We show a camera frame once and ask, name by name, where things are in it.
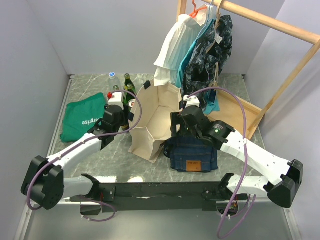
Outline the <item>dark can silver top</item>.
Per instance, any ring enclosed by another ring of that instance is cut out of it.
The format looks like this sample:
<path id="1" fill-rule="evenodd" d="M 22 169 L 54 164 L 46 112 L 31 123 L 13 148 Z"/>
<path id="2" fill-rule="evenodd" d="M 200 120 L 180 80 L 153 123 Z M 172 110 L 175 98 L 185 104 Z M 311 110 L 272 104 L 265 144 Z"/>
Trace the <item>dark can silver top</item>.
<path id="1" fill-rule="evenodd" d="M 123 125 L 121 126 L 121 129 L 122 129 L 122 131 L 126 131 L 126 130 L 128 130 L 129 128 L 130 128 L 129 120 L 128 120 L 128 118 L 126 118 L 125 121 L 124 121 L 124 123 L 123 123 Z"/>

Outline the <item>silver can red tab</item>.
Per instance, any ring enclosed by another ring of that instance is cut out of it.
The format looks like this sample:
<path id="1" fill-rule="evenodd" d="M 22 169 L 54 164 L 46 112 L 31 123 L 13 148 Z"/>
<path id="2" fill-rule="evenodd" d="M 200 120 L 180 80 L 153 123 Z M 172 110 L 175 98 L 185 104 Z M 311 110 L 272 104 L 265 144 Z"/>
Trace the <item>silver can red tab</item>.
<path id="1" fill-rule="evenodd" d="M 129 108 L 132 108 L 135 104 L 136 100 L 135 99 L 131 99 L 129 102 L 128 102 L 128 106 Z"/>

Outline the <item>beige canvas tote bag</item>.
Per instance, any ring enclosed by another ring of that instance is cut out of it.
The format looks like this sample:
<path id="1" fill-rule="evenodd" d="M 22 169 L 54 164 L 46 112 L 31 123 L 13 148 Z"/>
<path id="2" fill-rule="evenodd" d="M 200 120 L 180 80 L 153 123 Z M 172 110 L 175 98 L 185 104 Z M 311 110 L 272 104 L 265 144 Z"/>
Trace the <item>beige canvas tote bag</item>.
<path id="1" fill-rule="evenodd" d="M 137 98 L 142 108 L 134 103 L 130 110 L 132 143 L 129 152 L 155 163 L 163 144 L 172 136 L 171 113 L 180 111 L 181 91 L 171 83 L 155 86 L 153 80 L 148 80 L 138 91 Z"/>

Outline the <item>clear bottle blue cap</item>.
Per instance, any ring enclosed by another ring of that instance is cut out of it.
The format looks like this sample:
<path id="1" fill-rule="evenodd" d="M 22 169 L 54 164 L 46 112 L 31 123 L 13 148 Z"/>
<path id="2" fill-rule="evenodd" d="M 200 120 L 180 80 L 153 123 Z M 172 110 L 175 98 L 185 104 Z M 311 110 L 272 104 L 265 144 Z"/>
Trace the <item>clear bottle blue cap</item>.
<path id="1" fill-rule="evenodd" d="M 120 79 L 118 78 L 118 76 L 116 75 L 115 72 L 110 72 L 108 75 L 109 79 L 108 79 L 108 86 L 110 91 L 113 91 L 113 86 L 114 85 L 118 85 L 119 86 L 119 90 L 121 88 L 121 82 Z"/>

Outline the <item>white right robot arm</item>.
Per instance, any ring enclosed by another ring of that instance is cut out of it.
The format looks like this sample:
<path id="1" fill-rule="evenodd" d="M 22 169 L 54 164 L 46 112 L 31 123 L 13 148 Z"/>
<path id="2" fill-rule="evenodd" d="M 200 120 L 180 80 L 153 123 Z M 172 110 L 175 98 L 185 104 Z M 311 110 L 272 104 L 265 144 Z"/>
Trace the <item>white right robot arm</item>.
<path id="1" fill-rule="evenodd" d="M 290 208 L 303 182 L 304 165 L 297 159 L 280 158 L 250 140 L 227 123 L 210 121 L 195 106 L 186 107 L 181 112 L 172 112 L 171 133 L 177 137 L 177 126 L 209 147 L 229 154 L 258 171 L 261 176 L 241 177 L 227 173 L 218 184 L 220 196 L 227 200 L 235 194 L 255 195 L 269 198 L 282 208 Z"/>

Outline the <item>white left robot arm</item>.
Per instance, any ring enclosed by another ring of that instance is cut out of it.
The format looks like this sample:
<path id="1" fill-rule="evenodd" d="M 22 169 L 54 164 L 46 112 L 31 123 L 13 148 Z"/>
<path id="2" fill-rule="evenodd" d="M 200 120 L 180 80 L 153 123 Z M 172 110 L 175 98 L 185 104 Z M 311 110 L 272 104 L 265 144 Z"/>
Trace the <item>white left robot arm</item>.
<path id="1" fill-rule="evenodd" d="M 83 196 L 88 201 L 97 200 L 101 190 L 96 178 L 89 174 L 65 178 L 65 172 L 108 146 L 127 123 L 128 113 L 127 106 L 106 105 L 103 117 L 78 141 L 56 154 L 36 156 L 21 186 L 27 206 L 33 211 L 50 210 L 64 198 Z"/>

